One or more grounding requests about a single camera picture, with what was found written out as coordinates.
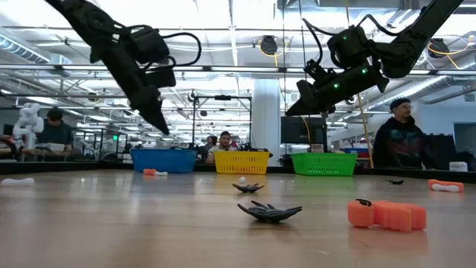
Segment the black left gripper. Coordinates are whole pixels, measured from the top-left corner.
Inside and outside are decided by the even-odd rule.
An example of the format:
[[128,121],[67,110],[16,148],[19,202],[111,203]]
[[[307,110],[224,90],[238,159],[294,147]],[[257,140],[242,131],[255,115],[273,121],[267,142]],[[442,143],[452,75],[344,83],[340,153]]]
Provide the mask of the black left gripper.
[[131,108],[138,110],[146,122],[162,133],[169,133],[161,111],[163,101],[160,99],[160,93],[146,84],[144,73],[133,57],[130,42],[101,39],[97,44],[97,55],[124,94],[130,98]]

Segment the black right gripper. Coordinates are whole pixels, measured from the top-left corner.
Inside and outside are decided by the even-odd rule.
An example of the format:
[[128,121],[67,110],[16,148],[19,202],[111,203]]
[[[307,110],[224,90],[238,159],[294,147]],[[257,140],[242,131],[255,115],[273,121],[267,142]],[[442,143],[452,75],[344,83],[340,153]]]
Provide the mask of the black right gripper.
[[336,103],[348,100],[373,86],[377,86],[383,93],[390,82],[382,76],[377,66],[369,63],[351,67],[341,73],[335,73],[331,69],[325,71],[315,61],[309,61],[308,67],[315,82],[297,82],[300,98],[286,110],[286,116],[332,114]]

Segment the green plastic basket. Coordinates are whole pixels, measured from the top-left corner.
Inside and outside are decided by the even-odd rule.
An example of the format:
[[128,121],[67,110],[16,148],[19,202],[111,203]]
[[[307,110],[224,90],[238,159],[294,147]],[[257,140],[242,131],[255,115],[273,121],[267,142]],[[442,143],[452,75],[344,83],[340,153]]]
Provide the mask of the green plastic basket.
[[306,176],[352,176],[356,153],[294,153],[296,174]]

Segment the black display screen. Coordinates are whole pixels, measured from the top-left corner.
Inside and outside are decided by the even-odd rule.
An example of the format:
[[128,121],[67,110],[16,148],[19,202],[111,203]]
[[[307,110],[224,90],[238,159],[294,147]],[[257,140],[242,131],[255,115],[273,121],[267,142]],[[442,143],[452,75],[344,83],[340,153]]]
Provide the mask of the black display screen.
[[327,152],[327,123],[323,118],[283,116],[280,118],[280,143],[317,144]]

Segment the white pillar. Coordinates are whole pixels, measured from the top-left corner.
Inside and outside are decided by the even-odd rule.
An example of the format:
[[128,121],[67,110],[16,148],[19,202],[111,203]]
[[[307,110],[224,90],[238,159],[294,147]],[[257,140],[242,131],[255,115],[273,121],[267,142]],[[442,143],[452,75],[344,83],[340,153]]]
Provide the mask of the white pillar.
[[268,159],[269,167],[279,166],[280,86],[278,80],[254,80],[251,113],[251,140],[254,147],[267,149],[273,155]]

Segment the blue plastic basket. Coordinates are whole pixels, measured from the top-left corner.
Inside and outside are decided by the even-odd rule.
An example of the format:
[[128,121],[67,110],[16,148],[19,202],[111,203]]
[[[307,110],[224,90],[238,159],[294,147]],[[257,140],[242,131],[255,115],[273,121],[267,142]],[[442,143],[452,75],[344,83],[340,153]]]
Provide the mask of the blue plastic basket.
[[134,170],[156,169],[168,173],[189,173],[194,169],[196,151],[174,149],[132,149]]

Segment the yellow plastic basket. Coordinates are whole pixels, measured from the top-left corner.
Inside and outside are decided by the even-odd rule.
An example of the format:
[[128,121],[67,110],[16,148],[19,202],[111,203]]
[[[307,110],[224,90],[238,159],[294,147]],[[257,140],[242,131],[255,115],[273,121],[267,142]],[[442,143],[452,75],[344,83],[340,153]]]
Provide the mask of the yellow plastic basket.
[[216,172],[263,175],[267,171],[269,155],[266,151],[216,151]]

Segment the white robot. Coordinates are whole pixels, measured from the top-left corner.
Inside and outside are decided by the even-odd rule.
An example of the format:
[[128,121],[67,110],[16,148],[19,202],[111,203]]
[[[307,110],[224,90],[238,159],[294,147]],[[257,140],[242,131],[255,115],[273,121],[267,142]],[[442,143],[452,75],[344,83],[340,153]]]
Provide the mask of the white robot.
[[13,140],[24,149],[33,149],[36,135],[44,129],[44,119],[38,116],[41,106],[38,103],[26,103],[19,110],[19,119],[13,127]]

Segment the orange foam block toy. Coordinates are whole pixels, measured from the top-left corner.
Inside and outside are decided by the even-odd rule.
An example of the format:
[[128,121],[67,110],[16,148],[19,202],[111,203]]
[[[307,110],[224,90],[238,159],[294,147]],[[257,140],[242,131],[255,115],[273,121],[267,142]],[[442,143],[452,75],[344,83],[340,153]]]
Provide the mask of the orange foam block toy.
[[347,203],[347,219],[356,227],[380,226],[399,232],[424,230],[427,227],[427,211],[423,206],[386,200],[350,201]]

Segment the black stand frame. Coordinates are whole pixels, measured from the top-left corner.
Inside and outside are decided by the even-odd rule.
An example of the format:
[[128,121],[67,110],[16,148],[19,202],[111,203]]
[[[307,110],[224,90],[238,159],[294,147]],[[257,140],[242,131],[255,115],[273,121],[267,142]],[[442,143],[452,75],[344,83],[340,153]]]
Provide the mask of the black stand frame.
[[248,112],[249,119],[245,120],[218,120],[218,119],[200,119],[199,125],[209,127],[224,127],[226,130],[231,130],[232,127],[243,127],[244,123],[248,123],[248,141],[247,144],[252,144],[251,128],[252,128],[252,97],[240,97],[232,95],[214,95],[214,96],[195,96],[193,98],[193,119],[192,119],[192,142],[196,146],[196,112],[202,111],[202,106],[210,99],[215,101],[238,101]]

